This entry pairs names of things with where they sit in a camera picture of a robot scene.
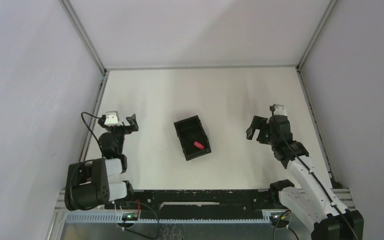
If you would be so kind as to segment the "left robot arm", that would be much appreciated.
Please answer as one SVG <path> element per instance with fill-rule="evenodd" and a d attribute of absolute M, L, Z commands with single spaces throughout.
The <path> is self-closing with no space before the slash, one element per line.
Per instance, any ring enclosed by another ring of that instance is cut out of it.
<path fill-rule="evenodd" d="M 97 123 L 105 132 L 92 137 L 101 152 L 99 158 L 70 164 L 65 185 L 64 204 L 69 211 L 88 211 L 101 205 L 118 203 L 129 209 L 137 196 L 128 180 L 112 180 L 128 169 L 123 153 L 125 136 L 139 130 L 135 114 L 121 121 L 117 111 L 96 116 Z"/>

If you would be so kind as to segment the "red handled screwdriver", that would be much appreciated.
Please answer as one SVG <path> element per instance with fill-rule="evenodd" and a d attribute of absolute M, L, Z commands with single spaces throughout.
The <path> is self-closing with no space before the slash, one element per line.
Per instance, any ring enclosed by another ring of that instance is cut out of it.
<path fill-rule="evenodd" d="M 189 141 L 193 146 L 195 146 L 199 150 L 204 150 L 206 148 L 202 143 L 198 142 L 197 140 L 195 140 L 190 136 L 183 135 L 182 137 L 185 138 L 187 141 Z"/>

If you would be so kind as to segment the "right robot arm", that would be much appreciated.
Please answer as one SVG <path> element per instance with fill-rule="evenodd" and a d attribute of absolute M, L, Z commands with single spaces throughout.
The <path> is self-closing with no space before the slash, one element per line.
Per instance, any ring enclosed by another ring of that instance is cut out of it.
<path fill-rule="evenodd" d="M 276 160 L 299 183 L 301 195 L 288 179 L 269 186 L 269 203 L 287 208 L 306 226 L 313 240 L 361 240 L 364 218 L 358 210 L 350 210 L 320 178 L 304 145 L 293 139 L 290 122 L 285 115 L 269 118 L 255 115 L 246 138 L 269 145 Z"/>

